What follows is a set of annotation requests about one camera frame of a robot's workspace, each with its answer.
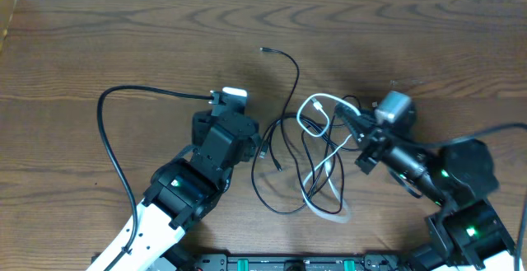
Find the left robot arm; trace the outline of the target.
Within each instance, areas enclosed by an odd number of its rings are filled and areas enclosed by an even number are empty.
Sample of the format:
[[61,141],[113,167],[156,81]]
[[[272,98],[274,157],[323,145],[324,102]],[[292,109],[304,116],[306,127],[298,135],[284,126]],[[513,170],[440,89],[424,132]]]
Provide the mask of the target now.
[[259,124],[245,115],[245,90],[224,87],[194,114],[192,142],[160,167],[114,240],[93,259],[91,270],[147,270],[210,213],[229,189],[233,168],[253,158]]

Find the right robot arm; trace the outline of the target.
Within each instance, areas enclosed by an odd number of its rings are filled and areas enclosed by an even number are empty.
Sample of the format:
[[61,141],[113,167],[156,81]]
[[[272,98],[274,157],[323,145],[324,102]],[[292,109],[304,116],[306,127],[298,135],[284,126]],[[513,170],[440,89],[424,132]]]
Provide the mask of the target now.
[[520,220],[518,238],[510,233],[490,204],[488,195],[499,182],[494,163],[481,137],[507,129],[525,129],[523,123],[508,123],[438,143],[417,143],[410,137],[415,121],[412,105],[398,109],[393,122],[378,122],[369,110],[354,111],[338,104],[336,115],[355,138],[360,151],[356,165],[369,174],[379,164],[412,192],[436,205],[427,217],[431,242],[401,260],[406,270],[440,267],[472,267],[484,270],[490,259],[506,252],[512,268],[520,262],[526,220]]

